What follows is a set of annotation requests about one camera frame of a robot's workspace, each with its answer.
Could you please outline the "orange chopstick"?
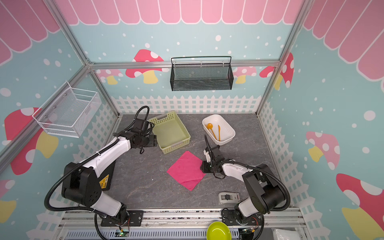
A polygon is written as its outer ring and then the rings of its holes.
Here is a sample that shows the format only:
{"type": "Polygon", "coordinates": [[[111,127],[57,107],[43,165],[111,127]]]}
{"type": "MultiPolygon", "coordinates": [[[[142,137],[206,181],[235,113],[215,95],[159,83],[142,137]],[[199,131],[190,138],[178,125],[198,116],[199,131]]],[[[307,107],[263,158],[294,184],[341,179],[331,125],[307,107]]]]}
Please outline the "orange chopstick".
{"type": "Polygon", "coordinates": [[[218,141],[221,141],[221,126],[218,125],[218,141]]]}

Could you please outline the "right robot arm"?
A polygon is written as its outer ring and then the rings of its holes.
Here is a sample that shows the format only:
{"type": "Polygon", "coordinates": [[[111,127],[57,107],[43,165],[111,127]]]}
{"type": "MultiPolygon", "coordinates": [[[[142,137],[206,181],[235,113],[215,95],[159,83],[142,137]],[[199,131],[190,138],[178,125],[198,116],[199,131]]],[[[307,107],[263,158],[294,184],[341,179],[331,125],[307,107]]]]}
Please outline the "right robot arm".
{"type": "Polygon", "coordinates": [[[250,166],[225,159],[221,154],[204,151],[202,164],[204,173],[221,174],[242,181],[249,197],[236,204],[233,209],[222,210],[222,220],[228,226],[250,225],[260,221],[271,211],[284,211],[291,205],[287,187],[265,164],[250,166]]]}

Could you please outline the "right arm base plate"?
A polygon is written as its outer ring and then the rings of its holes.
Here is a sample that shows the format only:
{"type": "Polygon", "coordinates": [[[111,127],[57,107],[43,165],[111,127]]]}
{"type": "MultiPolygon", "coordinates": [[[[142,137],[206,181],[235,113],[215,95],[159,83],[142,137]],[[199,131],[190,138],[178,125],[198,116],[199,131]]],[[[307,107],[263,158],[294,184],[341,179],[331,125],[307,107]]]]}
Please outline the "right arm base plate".
{"type": "Polygon", "coordinates": [[[222,222],[227,226],[262,226],[264,220],[262,215],[257,213],[244,217],[240,211],[224,208],[221,211],[222,222]]]}

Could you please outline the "pink paper napkin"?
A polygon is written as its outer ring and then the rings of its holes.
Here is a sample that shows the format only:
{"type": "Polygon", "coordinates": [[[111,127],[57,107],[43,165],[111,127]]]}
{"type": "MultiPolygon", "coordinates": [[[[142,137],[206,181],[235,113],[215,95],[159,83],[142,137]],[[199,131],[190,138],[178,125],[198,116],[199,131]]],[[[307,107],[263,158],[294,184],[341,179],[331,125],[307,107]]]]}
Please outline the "pink paper napkin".
{"type": "Polygon", "coordinates": [[[180,185],[192,191],[206,175],[201,170],[202,164],[203,161],[201,159],[186,151],[167,170],[167,173],[180,185]]]}

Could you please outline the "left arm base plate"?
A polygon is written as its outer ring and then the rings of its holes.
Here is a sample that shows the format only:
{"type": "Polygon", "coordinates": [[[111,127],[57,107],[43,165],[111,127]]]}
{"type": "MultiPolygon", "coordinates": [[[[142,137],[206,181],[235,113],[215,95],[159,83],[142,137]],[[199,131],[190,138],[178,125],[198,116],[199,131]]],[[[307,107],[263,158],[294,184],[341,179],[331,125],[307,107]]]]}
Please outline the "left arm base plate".
{"type": "Polygon", "coordinates": [[[144,211],[127,210],[119,213],[115,217],[107,216],[102,219],[102,227],[140,227],[143,220],[144,211]]]}

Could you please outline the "orange spoon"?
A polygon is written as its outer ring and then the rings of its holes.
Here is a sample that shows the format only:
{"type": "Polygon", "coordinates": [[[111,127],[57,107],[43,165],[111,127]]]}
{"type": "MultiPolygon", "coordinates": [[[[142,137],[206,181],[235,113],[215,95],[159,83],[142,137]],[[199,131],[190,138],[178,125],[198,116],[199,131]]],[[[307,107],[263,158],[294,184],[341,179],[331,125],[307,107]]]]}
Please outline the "orange spoon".
{"type": "Polygon", "coordinates": [[[214,130],[213,130],[213,124],[208,123],[206,127],[212,133],[214,139],[216,140],[217,138],[216,138],[216,135],[215,135],[214,130]]]}

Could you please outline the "green perforated plastic basket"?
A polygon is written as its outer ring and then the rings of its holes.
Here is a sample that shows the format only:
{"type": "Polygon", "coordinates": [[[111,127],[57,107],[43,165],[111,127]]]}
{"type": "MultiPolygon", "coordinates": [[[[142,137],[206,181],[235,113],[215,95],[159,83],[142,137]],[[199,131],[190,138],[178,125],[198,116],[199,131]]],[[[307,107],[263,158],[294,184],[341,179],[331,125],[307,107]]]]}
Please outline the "green perforated plastic basket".
{"type": "Polygon", "coordinates": [[[190,144],[191,136],[175,111],[149,119],[163,154],[169,154],[190,144]]]}

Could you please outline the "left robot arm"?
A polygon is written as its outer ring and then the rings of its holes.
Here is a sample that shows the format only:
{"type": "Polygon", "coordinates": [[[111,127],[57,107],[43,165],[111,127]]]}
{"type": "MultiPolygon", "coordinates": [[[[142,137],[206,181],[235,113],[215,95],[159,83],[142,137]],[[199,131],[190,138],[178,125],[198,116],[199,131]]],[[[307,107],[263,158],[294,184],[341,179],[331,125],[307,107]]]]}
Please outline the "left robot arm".
{"type": "Polygon", "coordinates": [[[115,160],[130,149],[140,149],[157,146],[156,135],[139,135],[128,131],[114,134],[112,141],[91,157],[79,162],[69,163],[65,167],[64,175],[48,191],[44,205],[47,210],[61,211],[89,211],[102,218],[111,218],[118,224],[129,219],[125,204],[108,196],[101,188],[99,177],[112,165],[115,160]],[[78,207],[54,207],[50,199],[54,191],[62,187],[62,197],[78,203],[78,207]]]}

